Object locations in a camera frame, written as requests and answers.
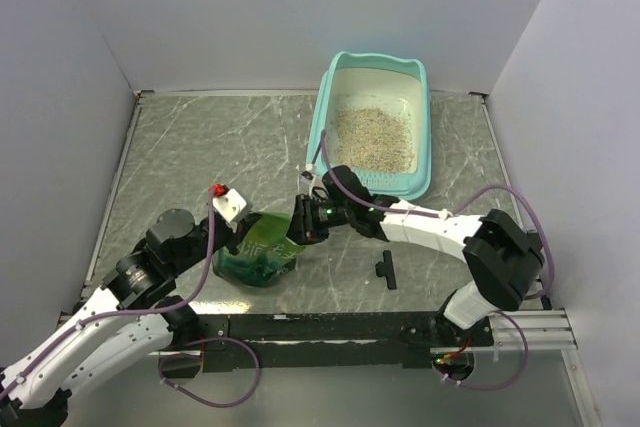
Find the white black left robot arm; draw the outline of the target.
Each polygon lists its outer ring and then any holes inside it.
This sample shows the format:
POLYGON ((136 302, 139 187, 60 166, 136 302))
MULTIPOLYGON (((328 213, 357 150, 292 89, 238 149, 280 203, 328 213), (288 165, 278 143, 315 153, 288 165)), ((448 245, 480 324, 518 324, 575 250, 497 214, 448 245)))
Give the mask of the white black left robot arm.
POLYGON ((60 426, 70 403, 110 376, 153 351, 195 344, 199 317, 175 294, 176 280, 223 248, 236 251, 245 217, 163 212, 58 331, 2 370, 2 425, 60 426))

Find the green cat litter bag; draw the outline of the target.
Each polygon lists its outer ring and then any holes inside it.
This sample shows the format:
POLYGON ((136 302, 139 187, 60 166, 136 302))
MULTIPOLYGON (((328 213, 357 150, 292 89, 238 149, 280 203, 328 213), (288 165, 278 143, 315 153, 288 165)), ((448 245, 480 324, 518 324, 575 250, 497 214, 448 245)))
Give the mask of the green cat litter bag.
POLYGON ((293 270, 304 250, 288 240, 286 233, 291 216, 284 213, 252 212, 238 228, 244 237, 237 253, 228 249, 217 252, 213 273, 225 280, 251 287, 265 288, 293 270))

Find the teal cat litter box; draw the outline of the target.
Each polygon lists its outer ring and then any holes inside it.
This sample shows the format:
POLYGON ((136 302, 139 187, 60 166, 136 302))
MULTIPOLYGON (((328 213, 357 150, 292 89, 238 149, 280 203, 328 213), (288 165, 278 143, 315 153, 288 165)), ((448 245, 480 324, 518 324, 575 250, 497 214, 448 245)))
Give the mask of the teal cat litter box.
POLYGON ((306 162, 316 173, 335 164, 336 137, 330 123, 339 111, 380 108, 409 122, 414 154, 409 172, 385 173, 352 169, 373 193, 407 200, 426 193, 431 182, 432 138, 430 91, 427 72, 417 59, 379 53, 341 51, 331 60, 322 77, 309 133, 306 162))

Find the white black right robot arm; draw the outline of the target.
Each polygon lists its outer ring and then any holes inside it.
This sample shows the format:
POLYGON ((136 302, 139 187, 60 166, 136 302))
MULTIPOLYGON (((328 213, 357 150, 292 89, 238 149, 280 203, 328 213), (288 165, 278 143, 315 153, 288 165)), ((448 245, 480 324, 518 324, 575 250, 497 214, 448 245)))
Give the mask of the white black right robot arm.
POLYGON ((295 199, 286 233, 292 243, 318 244, 331 229, 349 225, 365 238, 418 245, 466 264, 470 282, 447 297, 431 326, 447 345, 464 343, 495 311, 517 311, 543 267, 539 238, 502 210, 456 215, 372 194, 346 166, 307 177, 314 184, 295 199))

